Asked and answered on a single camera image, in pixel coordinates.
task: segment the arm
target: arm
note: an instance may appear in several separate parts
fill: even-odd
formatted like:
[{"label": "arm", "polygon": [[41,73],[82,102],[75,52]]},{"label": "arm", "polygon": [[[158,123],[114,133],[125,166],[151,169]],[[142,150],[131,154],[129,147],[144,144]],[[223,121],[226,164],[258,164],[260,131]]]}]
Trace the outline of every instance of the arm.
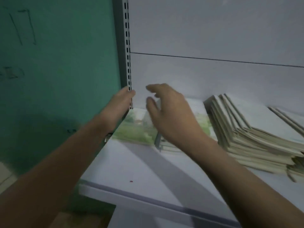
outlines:
[{"label": "arm", "polygon": [[206,172],[242,227],[303,226],[304,214],[298,208],[202,131],[182,94],[167,84],[148,85],[147,89],[161,99],[161,110],[152,98],[147,99],[155,127]]},{"label": "arm", "polygon": [[115,129],[134,91],[123,88],[104,110],[0,195],[0,227],[47,227]]}]

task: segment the perforated metal strip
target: perforated metal strip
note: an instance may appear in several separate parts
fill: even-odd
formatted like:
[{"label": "perforated metal strip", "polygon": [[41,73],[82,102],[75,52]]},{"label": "perforated metal strip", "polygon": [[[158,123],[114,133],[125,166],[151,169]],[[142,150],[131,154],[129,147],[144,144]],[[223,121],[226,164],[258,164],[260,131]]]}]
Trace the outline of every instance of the perforated metal strip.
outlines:
[{"label": "perforated metal strip", "polygon": [[123,15],[124,15],[124,35],[125,35],[125,52],[126,52],[126,66],[127,66],[127,83],[129,90],[132,90],[131,83],[131,59],[130,59],[130,31],[129,31],[129,3],[128,0],[123,0]]}]

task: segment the person's right arm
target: person's right arm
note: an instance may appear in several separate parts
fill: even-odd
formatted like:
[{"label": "person's right arm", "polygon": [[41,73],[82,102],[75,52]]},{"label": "person's right arm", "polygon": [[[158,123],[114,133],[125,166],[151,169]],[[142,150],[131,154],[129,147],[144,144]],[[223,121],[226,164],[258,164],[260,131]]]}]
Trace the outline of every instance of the person's right arm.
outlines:
[{"label": "person's right arm", "polygon": [[304,214],[209,138],[187,101],[167,84],[146,87],[161,99],[161,110],[147,98],[154,126],[195,161],[214,183],[242,227],[303,227]]}]

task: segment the green wall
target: green wall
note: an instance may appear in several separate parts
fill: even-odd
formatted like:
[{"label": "green wall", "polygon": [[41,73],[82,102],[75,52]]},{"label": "green wall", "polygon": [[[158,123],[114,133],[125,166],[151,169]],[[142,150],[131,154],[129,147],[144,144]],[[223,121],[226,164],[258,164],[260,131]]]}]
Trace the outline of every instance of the green wall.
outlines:
[{"label": "green wall", "polygon": [[0,161],[17,175],[119,88],[111,0],[0,0]]}]

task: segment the hand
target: hand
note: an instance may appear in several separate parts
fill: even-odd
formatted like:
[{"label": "hand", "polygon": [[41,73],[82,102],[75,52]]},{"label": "hand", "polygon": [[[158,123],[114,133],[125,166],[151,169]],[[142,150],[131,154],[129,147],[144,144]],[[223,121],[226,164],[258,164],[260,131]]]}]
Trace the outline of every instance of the hand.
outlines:
[{"label": "hand", "polygon": [[109,132],[116,128],[117,122],[128,110],[134,96],[135,90],[128,91],[128,87],[126,86],[118,91],[101,111],[100,117],[103,119],[103,126],[106,126]]},{"label": "hand", "polygon": [[156,129],[166,140],[185,151],[187,141],[204,135],[184,96],[168,84],[147,85],[147,90],[161,99],[161,110],[153,98],[147,98],[146,107]]}]

